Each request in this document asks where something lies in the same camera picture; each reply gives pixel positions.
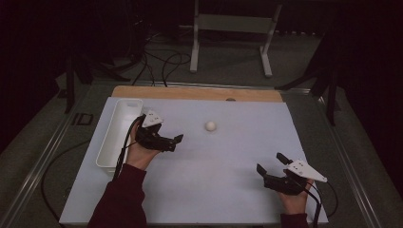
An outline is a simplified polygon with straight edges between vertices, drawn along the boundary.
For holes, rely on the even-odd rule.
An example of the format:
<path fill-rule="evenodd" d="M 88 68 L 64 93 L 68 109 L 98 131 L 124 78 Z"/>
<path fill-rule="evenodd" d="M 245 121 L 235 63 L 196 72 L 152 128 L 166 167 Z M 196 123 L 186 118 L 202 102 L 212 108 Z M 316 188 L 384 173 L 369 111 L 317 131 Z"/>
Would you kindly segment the black floor socket box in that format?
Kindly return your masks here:
<path fill-rule="evenodd" d="M 72 125 L 91 125 L 94 116 L 87 113 L 76 113 L 73 117 Z"/>

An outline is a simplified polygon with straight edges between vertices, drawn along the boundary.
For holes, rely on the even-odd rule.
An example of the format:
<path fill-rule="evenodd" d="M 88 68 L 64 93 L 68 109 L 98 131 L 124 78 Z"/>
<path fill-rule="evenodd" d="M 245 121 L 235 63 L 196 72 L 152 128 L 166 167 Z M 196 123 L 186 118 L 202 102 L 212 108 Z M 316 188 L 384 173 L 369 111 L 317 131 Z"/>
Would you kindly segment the white plastic bin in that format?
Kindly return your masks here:
<path fill-rule="evenodd" d="M 141 115 L 143 101 L 139 99 L 108 98 L 106 110 L 106 133 L 98 153 L 96 164 L 109 176 L 115 172 L 116 164 L 124 146 L 128 129 Z"/>

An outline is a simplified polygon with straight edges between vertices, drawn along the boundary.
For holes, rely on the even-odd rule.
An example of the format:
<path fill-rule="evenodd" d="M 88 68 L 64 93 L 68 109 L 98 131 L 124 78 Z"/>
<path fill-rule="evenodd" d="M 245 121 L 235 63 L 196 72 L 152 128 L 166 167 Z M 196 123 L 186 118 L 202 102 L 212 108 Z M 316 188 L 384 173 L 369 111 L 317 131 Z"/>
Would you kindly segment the person's left hand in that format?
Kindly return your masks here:
<path fill-rule="evenodd" d="M 146 149 L 135 141 L 138 125 L 139 123 L 135 123 L 130 132 L 130 144 L 127 148 L 125 163 L 140 170 L 145 170 L 154 157 L 159 154 L 159 151 Z"/>

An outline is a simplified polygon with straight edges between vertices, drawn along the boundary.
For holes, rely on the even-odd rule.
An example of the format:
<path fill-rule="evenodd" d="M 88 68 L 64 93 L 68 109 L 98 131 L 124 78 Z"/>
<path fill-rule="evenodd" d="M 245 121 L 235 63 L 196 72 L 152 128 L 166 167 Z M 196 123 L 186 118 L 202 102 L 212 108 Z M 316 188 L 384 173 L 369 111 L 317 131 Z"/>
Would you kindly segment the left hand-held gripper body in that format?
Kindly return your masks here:
<path fill-rule="evenodd" d="M 141 116 L 135 140 L 142 147 L 163 152 L 166 146 L 176 144 L 173 139 L 162 137 L 159 131 L 163 119 L 154 111 L 149 109 Z"/>

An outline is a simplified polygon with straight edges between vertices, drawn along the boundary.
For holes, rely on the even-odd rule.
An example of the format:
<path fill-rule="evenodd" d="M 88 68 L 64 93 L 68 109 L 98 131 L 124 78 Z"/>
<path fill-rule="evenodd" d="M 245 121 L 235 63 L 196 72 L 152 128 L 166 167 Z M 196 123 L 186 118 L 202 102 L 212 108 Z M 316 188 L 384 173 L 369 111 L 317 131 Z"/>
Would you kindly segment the grey metal stand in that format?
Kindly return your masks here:
<path fill-rule="evenodd" d="M 266 34 L 267 39 L 263 46 L 259 48 L 259 55 L 262 62 L 264 75 L 269 78 L 273 76 L 268 49 L 274 37 L 275 28 L 282 9 L 282 4 L 277 4 L 271 17 L 252 17 L 236 15 L 220 15 L 200 13 L 200 0 L 194 0 L 193 17 L 193 47 L 191 51 L 190 68 L 192 73 L 198 71 L 200 41 L 199 32 L 201 30 L 248 32 Z"/>

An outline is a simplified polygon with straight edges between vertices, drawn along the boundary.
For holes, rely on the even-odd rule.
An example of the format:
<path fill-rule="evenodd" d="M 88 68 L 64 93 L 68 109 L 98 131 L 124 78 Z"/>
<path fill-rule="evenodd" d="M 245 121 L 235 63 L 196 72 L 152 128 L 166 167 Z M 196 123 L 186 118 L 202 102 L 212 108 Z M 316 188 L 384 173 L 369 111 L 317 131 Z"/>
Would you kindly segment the white table mat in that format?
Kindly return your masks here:
<path fill-rule="evenodd" d="M 142 99 L 143 108 L 163 118 L 160 133 L 183 134 L 174 152 L 148 166 L 144 210 L 151 225 L 275 224 L 282 210 L 276 192 L 263 185 L 257 164 L 281 176 L 277 153 L 304 159 L 285 103 Z M 213 132 L 204 125 L 212 121 Z M 60 217 L 85 224 L 111 180 L 96 164 L 106 133 L 102 115 Z"/>

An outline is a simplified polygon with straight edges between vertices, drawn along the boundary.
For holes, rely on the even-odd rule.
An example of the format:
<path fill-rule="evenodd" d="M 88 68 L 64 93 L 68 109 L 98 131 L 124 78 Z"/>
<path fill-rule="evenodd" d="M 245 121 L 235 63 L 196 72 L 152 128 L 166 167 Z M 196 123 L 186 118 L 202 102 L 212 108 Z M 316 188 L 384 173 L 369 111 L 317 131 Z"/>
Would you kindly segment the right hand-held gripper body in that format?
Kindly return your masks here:
<path fill-rule="evenodd" d="M 327 182 L 328 179 L 316 171 L 306 161 L 280 159 L 286 166 L 285 176 L 276 177 L 263 171 L 263 185 L 266 188 L 283 193 L 289 196 L 300 194 L 307 185 L 307 180 Z"/>

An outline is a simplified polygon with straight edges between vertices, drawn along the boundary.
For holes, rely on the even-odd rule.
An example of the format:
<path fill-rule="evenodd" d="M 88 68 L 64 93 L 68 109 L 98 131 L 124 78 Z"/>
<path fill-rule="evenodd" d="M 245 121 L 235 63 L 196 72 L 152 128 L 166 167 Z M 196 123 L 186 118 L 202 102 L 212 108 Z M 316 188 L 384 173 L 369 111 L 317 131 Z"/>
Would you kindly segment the person's right hand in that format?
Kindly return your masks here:
<path fill-rule="evenodd" d="M 306 204 L 308 194 L 303 191 L 296 196 L 289 196 L 278 193 L 278 197 L 283 206 L 283 213 L 286 215 L 304 214 L 306 212 Z"/>

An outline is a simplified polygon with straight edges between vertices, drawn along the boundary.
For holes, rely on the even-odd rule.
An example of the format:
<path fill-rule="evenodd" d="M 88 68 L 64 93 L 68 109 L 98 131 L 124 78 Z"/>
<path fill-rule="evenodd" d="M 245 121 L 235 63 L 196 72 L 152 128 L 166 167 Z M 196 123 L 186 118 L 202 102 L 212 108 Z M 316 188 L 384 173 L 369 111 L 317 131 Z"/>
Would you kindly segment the black tripod stand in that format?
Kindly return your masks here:
<path fill-rule="evenodd" d="M 93 67 L 103 72 L 109 78 L 118 82 L 128 82 L 128 79 L 118 75 L 112 69 L 108 69 L 94 58 L 84 53 L 69 54 L 66 59 L 66 88 L 62 89 L 60 95 L 67 99 L 65 113 L 68 114 L 75 105 L 75 77 L 83 84 L 91 84 L 93 77 L 90 68 Z"/>
<path fill-rule="evenodd" d="M 311 79 L 315 79 L 309 93 L 317 98 L 327 93 L 326 117 L 331 125 L 335 125 L 334 112 L 336 107 L 336 84 L 339 58 L 339 39 L 327 32 L 321 38 L 303 75 L 288 84 L 276 86 L 276 90 L 289 90 Z"/>

